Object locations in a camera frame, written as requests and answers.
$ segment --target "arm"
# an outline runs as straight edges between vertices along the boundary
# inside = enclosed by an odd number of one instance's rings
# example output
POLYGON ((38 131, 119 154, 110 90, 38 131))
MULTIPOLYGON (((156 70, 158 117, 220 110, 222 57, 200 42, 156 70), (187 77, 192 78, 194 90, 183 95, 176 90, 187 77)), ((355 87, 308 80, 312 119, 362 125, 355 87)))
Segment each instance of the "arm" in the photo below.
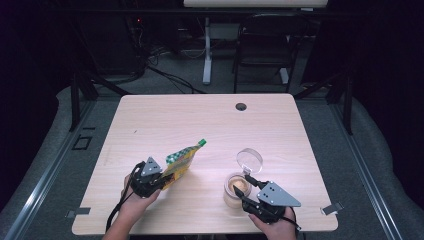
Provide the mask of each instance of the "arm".
MULTIPOLYGON (((128 183, 128 179, 129 176, 126 176, 124 187, 128 183)), ((159 194, 160 190, 157 190, 149 198, 141 198, 137 194, 133 194, 132 188, 129 187, 127 196, 130 197, 122 204, 117 218, 103 236, 103 239, 126 240, 132 226, 140 219, 146 208, 158 198, 159 194)))
MULTIPOLYGON (((249 217, 268 240, 296 240, 295 226, 287 221, 280 220, 276 223, 266 224, 253 214, 249 214, 249 217)), ((284 217, 296 220, 293 210, 289 207, 286 208, 284 217)))

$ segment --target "black circular hole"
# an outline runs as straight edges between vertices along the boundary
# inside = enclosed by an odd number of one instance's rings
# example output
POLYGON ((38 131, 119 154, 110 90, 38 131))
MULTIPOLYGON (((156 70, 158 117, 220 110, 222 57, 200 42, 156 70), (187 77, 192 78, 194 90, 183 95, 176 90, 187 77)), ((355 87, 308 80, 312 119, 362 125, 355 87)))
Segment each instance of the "black circular hole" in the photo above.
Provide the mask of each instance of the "black circular hole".
POLYGON ((246 108, 247 108, 247 106, 244 103, 237 103, 236 104, 236 109, 239 110, 239 111, 244 111, 244 110, 246 110, 246 108))

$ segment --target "cup lid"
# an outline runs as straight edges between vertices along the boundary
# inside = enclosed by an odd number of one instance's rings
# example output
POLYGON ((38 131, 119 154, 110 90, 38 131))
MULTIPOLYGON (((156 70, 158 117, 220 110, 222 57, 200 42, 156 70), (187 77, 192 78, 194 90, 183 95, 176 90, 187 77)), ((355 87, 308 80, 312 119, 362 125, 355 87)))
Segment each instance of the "cup lid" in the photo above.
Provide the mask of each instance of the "cup lid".
POLYGON ((237 154, 237 162, 244 174, 258 173, 262 170, 262 156, 251 148, 245 148, 237 154))

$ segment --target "white desk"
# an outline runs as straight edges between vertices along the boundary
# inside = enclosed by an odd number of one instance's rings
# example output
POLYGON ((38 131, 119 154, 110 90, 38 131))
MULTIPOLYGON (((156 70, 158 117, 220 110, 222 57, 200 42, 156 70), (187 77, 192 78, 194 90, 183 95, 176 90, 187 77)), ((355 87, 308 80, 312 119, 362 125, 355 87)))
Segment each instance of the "white desk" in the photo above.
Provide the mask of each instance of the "white desk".
MULTIPOLYGON (((202 138, 207 144, 187 173, 149 206, 132 234, 259 232, 246 212, 223 200, 225 178, 241 172, 236 155, 247 147, 264 159, 252 176, 275 181, 301 202, 295 211, 303 231, 337 228, 336 217, 320 211, 331 203, 291 95, 144 95, 122 98, 81 203, 90 213, 76 216, 73 233, 103 234, 137 163, 152 156, 165 168, 167 155, 202 138)), ((250 198, 258 201, 258 192, 253 188, 250 198)))

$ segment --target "chip bag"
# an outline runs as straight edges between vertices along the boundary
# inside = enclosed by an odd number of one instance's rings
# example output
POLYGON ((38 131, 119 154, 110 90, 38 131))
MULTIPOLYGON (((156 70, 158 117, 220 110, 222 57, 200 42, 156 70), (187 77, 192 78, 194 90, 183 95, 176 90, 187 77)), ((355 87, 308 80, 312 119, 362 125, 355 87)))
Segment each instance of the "chip bag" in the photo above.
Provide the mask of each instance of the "chip bag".
POLYGON ((194 154, 206 144, 206 140, 200 140, 197 145, 184 148, 181 151, 170 154, 166 157, 166 164, 168 168, 162 173, 162 177, 173 174, 173 177, 165 183, 162 190, 167 189, 172 183, 181 178, 193 161, 194 154))

